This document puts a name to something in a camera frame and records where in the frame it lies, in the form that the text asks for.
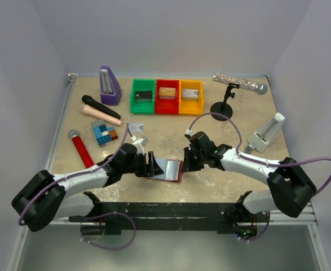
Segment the blue credit card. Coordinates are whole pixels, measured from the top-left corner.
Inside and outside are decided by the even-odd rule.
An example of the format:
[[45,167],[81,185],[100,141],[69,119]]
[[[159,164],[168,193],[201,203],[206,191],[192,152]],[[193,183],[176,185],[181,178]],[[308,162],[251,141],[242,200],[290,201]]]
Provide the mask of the blue credit card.
[[144,130],[144,124],[142,123],[128,123],[128,129],[131,134],[142,133]]

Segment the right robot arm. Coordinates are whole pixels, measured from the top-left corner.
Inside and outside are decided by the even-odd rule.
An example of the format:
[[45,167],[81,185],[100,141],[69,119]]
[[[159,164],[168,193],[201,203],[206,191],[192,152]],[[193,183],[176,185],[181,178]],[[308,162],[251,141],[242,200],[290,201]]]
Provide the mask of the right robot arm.
[[235,172],[268,186],[267,190],[248,191],[236,202],[236,215],[249,221],[255,214],[279,210],[297,218],[316,193],[316,187],[304,170],[292,166],[291,158],[282,161],[259,159],[236,152],[235,148],[215,145],[204,132],[188,131],[189,146],[184,148],[182,172],[200,171],[204,166]]

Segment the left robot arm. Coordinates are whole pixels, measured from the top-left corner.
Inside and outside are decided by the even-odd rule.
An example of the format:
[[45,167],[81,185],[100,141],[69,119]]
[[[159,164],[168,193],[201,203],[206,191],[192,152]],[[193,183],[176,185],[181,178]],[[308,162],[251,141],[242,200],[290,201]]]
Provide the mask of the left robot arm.
[[152,151],[139,153],[134,144],[124,143],[114,154],[86,170],[58,175],[45,169],[37,172],[13,198],[11,206],[19,215],[18,224],[35,232],[55,218],[70,196],[110,186],[124,174],[145,178],[163,173]]

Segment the red leather card holder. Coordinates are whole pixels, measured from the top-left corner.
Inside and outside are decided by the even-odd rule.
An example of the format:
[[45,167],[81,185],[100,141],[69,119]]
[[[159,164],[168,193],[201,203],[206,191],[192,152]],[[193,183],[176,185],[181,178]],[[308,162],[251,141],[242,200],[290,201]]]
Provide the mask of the red leather card holder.
[[167,181],[173,183],[180,183],[182,179],[183,162],[180,160],[170,160],[165,158],[155,158],[156,163],[163,170],[163,174],[149,177],[149,179],[158,181]]

